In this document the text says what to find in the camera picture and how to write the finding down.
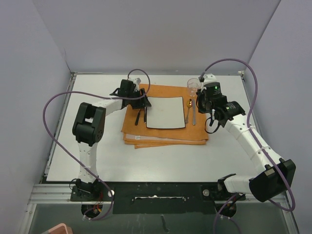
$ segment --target screw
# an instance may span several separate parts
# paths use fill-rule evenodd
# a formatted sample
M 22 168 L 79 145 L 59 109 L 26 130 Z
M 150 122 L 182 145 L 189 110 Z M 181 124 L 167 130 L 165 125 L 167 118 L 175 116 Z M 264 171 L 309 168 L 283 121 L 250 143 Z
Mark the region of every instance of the screw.
M 209 190 L 208 190 L 208 189 L 205 189 L 205 190 L 203 191 L 203 194 L 204 194 L 204 196 L 209 196 Z

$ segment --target gray floor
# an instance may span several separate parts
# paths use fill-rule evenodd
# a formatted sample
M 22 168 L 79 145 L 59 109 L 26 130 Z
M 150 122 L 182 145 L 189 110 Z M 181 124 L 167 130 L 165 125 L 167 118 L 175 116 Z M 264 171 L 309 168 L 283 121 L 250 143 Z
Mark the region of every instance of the gray floor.
M 282 211 L 270 203 L 239 203 L 234 220 L 243 234 L 288 234 Z M 103 221 L 82 221 L 80 205 L 37 205 L 29 234 L 65 223 L 74 234 L 212 234 L 214 215 L 201 213 L 165 214 L 163 225 L 159 214 L 117 214 Z M 217 234 L 237 234 L 236 226 L 219 220 Z

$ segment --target clear glass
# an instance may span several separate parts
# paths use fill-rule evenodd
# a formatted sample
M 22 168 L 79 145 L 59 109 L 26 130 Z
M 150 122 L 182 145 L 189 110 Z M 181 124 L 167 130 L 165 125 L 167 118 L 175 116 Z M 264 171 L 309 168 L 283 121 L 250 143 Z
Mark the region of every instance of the clear glass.
M 201 86 L 198 78 L 192 78 L 187 82 L 187 90 L 192 97 L 196 96 L 197 89 Z

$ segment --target metal frame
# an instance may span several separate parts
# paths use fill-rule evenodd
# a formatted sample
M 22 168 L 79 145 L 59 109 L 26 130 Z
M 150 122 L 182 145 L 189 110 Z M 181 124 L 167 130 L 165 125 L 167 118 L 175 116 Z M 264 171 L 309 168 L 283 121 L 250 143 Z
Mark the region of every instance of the metal frame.
M 71 74 L 71 79 L 70 79 L 67 91 L 72 91 L 77 75 L 83 75 L 83 74 L 85 74 L 85 73 L 72 73 Z M 242 77 L 243 86 L 244 86 L 244 89 L 246 92 L 244 73 L 241 72 L 241 73 L 239 73 L 239 75 L 241 75 L 241 77 Z M 70 96 L 71 96 L 70 94 L 65 96 L 64 104 L 62 107 L 62 111 L 60 114 L 60 118 L 58 121 L 56 132 L 55 132 L 56 138 L 59 137 L 59 133 L 60 133 L 60 130 L 61 130 L 61 127 L 63 124 L 63 120 L 64 120 L 64 116 L 65 116 L 65 113 L 67 110 L 67 106 L 69 103 Z M 248 98 L 248 102 L 250 104 L 251 103 L 250 98 L 248 96 L 247 96 L 247 98 Z M 255 121 L 256 128 L 257 128 L 258 132 L 261 134 L 261 131 L 260 131 L 260 128 L 259 128 L 259 125 L 258 125 L 258 122 L 256 120 L 254 113 L 253 113 L 253 119 Z M 50 165 L 51 165 L 51 161 L 53 158 L 53 153 L 54 153 L 55 147 L 56 147 L 56 144 L 55 144 L 55 142 L 53 142 L 51 149 L 50 149 L 49 159 L 48 159 L 45 171 L 44 171 L 45 176 L 49 173 L 49 169 L 50 169 Z M 27 206 L 25 216 L 24 216 L 22 225 L 21 225 L 20 230 L 19 230 L 19 234 L 27 234 L 29 232 L 37 204 L 94 204 L 94 202 L 91 202 L 91 201 L 90 202 L 72 202 L 72 201 L 70 201 L 71 192 L 72 191 L 69 188 L 68 184 L 36 184 L 36 185 L 34 185 L 33 191 L 31 193 L 31 196 L 29 199 L 29 203 Z M 290 207 L 286 193 L 280 194 L 280 195 L 274 197 L 273 201 L 279 202 L 284 207 Z M 243 202 L 244 203 L 246 203 L 246 202 L 258 203 L 259 201 L 256 200 L 255 197 L 252 195 L 246 195 L 245 201 L 238 201 L 237 203 L 243 203 Z M 298 227 L 297 227 L 297 224 L 295 222 L 295 219 L 293 217 L 293 213 L 283 211 L 283 215 L 284 215 L 285 222 L 286 222 L 287 228 L 289 230 L 289 233 L 298 234 L 299 231 L 298 231 Z

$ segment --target gray wall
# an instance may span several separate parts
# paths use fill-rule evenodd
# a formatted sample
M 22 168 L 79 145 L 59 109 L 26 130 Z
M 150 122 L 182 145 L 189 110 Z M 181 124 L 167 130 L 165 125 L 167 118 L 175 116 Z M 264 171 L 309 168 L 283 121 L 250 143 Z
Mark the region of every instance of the gray wall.
M 250 61 L 259 79 L 255 112 L 264 138 L 296 166 L 300 233 L 312 233 L 312 1 L 282 0 Z M 253 93 L 250 73 L 247 84 Z
M 33 0 L 75 72 L 199 74 L 249 61 L 280 0 Z M 223 63 L 216 74 L 244 66 Z
M 0 233 L 18 232 L 51 140 L 42 109 L 69 71 L 31 0 L 0 1 Z M 55 129 L 62 100 L 51 105 Z

